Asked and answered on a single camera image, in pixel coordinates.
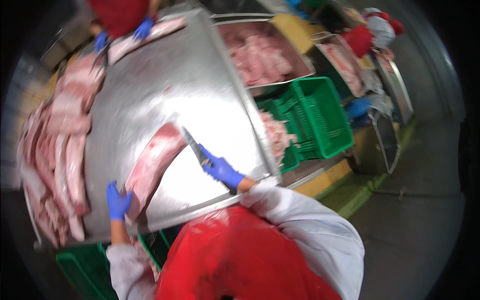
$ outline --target red apron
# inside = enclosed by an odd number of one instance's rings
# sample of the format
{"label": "red apron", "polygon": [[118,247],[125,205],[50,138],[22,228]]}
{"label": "red apron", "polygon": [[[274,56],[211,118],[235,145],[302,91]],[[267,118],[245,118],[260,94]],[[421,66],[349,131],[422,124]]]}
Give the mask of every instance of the red apron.
{"label": "red apron", "polygon": [[188,222],[173,243],[156,300],[341,300],[296,243],[243,206]]}
{"label": "red apron", "polygon": [[149,0],[88,0],[112,39],[133,32],[146,17]]}
{"label": "red apron", "polygon": [[[373,12],[367,16],[367,19],[371,16],[381,17],[387,21],[390,19],[390,16],[384,12]],[[367,25],[358,25],[351,31],[343,33],[342,37],[359,58],[370,52],[372,48],[373,35]]]}

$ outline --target blue nitrile glove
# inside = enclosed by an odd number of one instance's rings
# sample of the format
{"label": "blue nitrile glove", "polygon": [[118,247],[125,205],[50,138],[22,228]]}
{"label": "blue nitrile glove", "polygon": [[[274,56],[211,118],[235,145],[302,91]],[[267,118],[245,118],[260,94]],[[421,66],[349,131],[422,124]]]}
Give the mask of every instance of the blue nitrile glove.
{"label": "blue nitrile glove", "polygon": [[125,213],[132,203],[132,192],[125,196],[120,195],[117,190],[117,181],[114,180],[107,185],[107,203],[110,210],[110,221],[125,221]]}
{"label": "blue nitrile glove", "polygon": [[137,30],[133,33],[133,36],[136,39],[143,41],[150,35],[150,29],[153,26],[153,18],[147,17],[143,20],[143,22],[138,26]]}
{"label": "blue nitrile glove", "polygon": [[240,181],[245,178],[245,175],[235,171],[223,157],[218,158],[213,156],[202,144],[198,145],[211,162],[211,165],[204,165],[204,171],[212,175],[215,180],[219,180],[229,187],[236,189]]}
{"label": "blue nitrile glove", "polygon": [[107,33],[105,31],[101,31],[95,39],[95,52],[98,53],[101,48],[103,48],[107,44]]}

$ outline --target knife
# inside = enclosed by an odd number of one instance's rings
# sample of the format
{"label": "knife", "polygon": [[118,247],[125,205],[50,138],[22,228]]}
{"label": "knife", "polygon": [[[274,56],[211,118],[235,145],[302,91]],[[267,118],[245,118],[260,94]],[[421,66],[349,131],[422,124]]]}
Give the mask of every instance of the knife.
{"label": "knife", "polygon": [[[184,135],[183,135],[183,138],[185,139],[185,141],[190,145],[190,147],[192,148],[193,150],[193,153],[195,153],[195,156],[197,157],[198,159],[198,162],[200,163],[200,166],[202,166],[202,168],[204,167],[204,165],[210,165],[210,166],[213,166],[213,162],[210,161],[210,159],[208,159],[205,154],[202,152],[202,150],[200,149],[198,143],[194,140],[194,138],[192,137],[192,135],[190,134],[190,132],[185,128],[183,127],[183,132],[184,132]],[[237,189],[236,188],[232,188],[232,187],[229,187],[226,183],[224,183],[222,181],[223,185],[225,185],[229,190],[230,190],[230,194],[232,195],[236,195],[237,194]]]}

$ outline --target worker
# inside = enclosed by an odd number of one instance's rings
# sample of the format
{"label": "worker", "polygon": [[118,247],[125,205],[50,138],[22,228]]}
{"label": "worker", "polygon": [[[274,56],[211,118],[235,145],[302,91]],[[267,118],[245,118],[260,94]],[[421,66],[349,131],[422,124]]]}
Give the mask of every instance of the worker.
{"label": "worker", "polygon": [[158,284],[124,224],[132,192],[121,195],[115,181],[107,186],[107,257],[120,300],[359,298],[365,250],[346,219],[275,179],[254,181],[200,148],[212,162],[204,171],[244,194],[240,204],[184,224]]}
{"label": "worker", "polygon": [[349,32],[342,34],[353,52],[361,58],[373,48],[378,51],[385,49],[396,36],[405,32],[403,25],[381,10],[369,7],[365,9],[366,25],[358,25]]}
{"label": "worker", "polygon": [[137,39],[146,39],[161,0],[88,0],[88,3],[96,16],[88,29],[95,37],[98,52],[108,38],[113,41],[132,31]]}

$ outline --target white long-sleeve shirt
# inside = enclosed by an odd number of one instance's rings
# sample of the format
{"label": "white long-sleeve shirt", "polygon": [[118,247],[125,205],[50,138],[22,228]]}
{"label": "white long-sleeve shirt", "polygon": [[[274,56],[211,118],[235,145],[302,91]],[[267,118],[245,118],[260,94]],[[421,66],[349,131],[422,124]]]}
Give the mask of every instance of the white long-sleeve shirt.
{"label": "white long-sleeve shirt", "polygon": [[[276,186],[273,179],[253,186],[240,203],[293,239],[308,268],[343,300],[359,298],[365,249],[347,220],[310,197]],[[154,299],[152,270],[133,246],[109,246],[107,257],[120,300]]]}
{"label": "white long-sleeve shirt", "polygon": [[[378,8],[369,7],[365,9],[365,13],[382,12]],[[384,49],[395,39],[395,31],[390,23],[384,18],[371,16],[367,18],[367,27],[373,35],[372,44],[380,49]]]}

